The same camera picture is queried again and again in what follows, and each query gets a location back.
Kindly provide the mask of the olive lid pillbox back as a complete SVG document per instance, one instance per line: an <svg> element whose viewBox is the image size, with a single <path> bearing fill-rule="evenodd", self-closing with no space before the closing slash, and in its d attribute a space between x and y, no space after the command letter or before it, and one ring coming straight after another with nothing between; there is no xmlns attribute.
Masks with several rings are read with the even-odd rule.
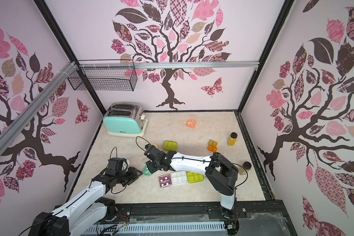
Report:
<svg viewBox="0 0 354 236"><path fill-rule="evenodd" d="M167 151L176 151L178 148L178 143L174 141L164 141L162 148Z"/></svg>

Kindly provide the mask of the green round pillbox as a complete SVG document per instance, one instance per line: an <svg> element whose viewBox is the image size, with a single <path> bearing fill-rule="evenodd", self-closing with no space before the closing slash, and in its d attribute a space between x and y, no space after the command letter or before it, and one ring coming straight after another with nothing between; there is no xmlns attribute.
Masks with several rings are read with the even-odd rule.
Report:
<svg viewBox="0 0 354 236"><path fill-rule="evenodd" d="M147 166L143 167L143 175L145 175L146 177L149 177L152 175L152 173L149 171Z"/></svg>

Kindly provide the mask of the magenta small pillbox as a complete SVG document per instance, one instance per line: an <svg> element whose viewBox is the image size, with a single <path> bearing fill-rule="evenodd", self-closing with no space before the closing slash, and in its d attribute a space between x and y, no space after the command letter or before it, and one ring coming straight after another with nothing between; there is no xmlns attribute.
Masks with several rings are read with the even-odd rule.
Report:
<svg viewBox="0 0 354 236"><path fill-rule="evenodd" d="M172 185L172 179L170 174L162 175L158 178L160 188L166 188Z"/></svg>

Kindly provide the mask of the clear white pillbox front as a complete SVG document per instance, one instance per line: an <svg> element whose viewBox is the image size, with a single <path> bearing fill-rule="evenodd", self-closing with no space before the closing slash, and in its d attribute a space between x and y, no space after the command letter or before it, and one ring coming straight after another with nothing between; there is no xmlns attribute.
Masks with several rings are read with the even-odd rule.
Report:
<svg viewBox="0 0 354 236"><path fill-rule="evenodd" d="M170 174L172 185L185 184L187 183L187 173L186 171L177 171Z"/></svg>

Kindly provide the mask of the green lid white pillbox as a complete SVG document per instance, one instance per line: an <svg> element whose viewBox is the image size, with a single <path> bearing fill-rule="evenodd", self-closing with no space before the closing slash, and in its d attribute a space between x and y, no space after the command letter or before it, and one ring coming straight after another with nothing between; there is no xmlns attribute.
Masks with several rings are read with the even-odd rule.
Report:
<svg viewBox="0 0 354 236"><path fill-rule="evenodd" d="M201 174L187 172L187 182L188 183L200 183L204 181L204 176Z"/></svg>

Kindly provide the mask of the orange small pillbox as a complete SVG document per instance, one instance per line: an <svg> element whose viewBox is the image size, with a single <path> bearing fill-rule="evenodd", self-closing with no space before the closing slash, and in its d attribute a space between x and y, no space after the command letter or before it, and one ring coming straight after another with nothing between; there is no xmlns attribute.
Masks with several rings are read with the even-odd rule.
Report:
<svg viewBox="0 0 354 236"><path fill-rule="evenodd" d="M211 151L211 152L217 152L217 147L212 146L212 145L209 145L209 146L207 147L207 150L209 150L209 151Z"/></svg>

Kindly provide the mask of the yellow small pillbox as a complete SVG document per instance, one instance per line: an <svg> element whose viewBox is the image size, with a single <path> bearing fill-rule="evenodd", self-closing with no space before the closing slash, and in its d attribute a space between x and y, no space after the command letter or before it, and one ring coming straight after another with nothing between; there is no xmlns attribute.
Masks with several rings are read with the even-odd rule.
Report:
<svg viewBox="0 0 354 236"><path fill-rule="evenodd" d="M209 146L213 146L213 147L217 147L218 142L217 142L217 141L214 141L214 140L209 140L208 145L209 145Z"/></svg>

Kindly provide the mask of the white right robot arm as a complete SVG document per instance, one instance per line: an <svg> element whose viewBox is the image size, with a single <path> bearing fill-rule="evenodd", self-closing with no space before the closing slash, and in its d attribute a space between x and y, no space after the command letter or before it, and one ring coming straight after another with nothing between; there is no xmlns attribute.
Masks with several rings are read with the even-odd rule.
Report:
<svg viewBox="0 0 354 236"><path fill-rule="evenodd" d="M211 156L190 156L176 151L165 153L147 144L144 155L148 158L146 165L152 174L157 171L186 171L204 175L221 194L221 207L228 211L234 209L239 170L221 153L214 152Z"/></svg>

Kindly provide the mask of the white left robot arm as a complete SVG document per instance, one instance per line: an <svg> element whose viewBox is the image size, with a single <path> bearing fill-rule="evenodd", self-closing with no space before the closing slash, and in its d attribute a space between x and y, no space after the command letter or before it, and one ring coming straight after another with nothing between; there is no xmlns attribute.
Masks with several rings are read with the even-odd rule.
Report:
<svg viewBox="0 0 354 236"><path fill-rule="evenodd" d="M80 236L97 221L116 216L115 201L104 197L113 187L127 187L142 171L127 166L124 158L110 158L108 165L75 197L50 213L42 212L29 228L30 236Z"/></svg>

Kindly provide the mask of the mint green toaster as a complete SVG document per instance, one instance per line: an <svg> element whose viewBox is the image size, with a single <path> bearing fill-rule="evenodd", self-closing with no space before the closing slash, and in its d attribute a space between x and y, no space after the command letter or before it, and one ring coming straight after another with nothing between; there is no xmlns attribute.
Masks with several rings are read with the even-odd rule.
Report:
<svg viewBox="0 0 354 236"><path fill-rule="evenodd" d="M132 103L113 103L106 112L103 123L111 136L144 136L148 119L144 109Z"/></svg>

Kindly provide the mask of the yellow bottle black cap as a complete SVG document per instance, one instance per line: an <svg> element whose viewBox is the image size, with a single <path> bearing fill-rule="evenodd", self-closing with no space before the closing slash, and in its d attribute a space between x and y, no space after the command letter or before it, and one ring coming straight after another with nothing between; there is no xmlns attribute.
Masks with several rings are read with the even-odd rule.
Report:
<svg viewBox="0 0 354 236"><path fill-rule="evenodd" d="M227 140L227 145L228 146L234 146L238 138L238 134L235 132L232 132Z"/></svg>

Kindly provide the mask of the brown bottle black cap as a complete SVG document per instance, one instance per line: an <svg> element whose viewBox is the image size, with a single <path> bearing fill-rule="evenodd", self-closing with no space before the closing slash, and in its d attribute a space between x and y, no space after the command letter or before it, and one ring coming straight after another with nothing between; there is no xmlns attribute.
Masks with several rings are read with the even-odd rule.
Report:
<svg viewBox="0 0 354 236"><path fill-rule="evenodd" d="M239 174L241 176L246 175L247 172L249 170L251 170L251 168L252 168L252 164L250 162L246 161L246 162L242 163L241 166L239 167Z"/></svg>

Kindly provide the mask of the aluminium rail back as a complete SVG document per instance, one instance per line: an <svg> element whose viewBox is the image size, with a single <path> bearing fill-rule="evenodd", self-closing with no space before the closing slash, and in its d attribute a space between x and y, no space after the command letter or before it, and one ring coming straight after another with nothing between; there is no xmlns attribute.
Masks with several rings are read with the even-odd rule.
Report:
<svg viewBox="0 0 354 236"><path fill-rule="evenodd" d="M135 69L173 69L173 68L257 68L257 61L238 62L194 62L194 63L136 63Z"/></svg>

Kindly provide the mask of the aluminium rail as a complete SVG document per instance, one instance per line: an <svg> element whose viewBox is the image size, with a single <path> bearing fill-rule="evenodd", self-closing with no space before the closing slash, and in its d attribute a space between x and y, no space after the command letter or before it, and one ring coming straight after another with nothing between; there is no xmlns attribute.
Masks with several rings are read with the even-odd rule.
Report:
<svg viewBox="0 0 354 236"><path fill-rule="evenodd" d="M257 61L238 62L194 62L194 63L136 63L135 69L173 69L173 68L257 68Z"/></svg>
<svg viewBox="0 0 354 236"><path fill-rule="evenodd" d="M77 69L75 62L67 63L44 90L25 108L25 110L0 135L0 157L36 113L48 101L57 88Z"/></svg>

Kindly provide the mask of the aluminium rail left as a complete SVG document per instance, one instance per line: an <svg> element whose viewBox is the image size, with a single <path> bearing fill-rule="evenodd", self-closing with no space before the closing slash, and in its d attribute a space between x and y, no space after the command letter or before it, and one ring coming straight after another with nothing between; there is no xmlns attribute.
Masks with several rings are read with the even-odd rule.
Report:
<svg viewBox="0 0 354 236"><path fill-rule="evenodd" d="M48 101L57 88L77 69L75 62L67 63L44 90L25 108L25 110L0 135L0 157L36 113Z"/></svg>

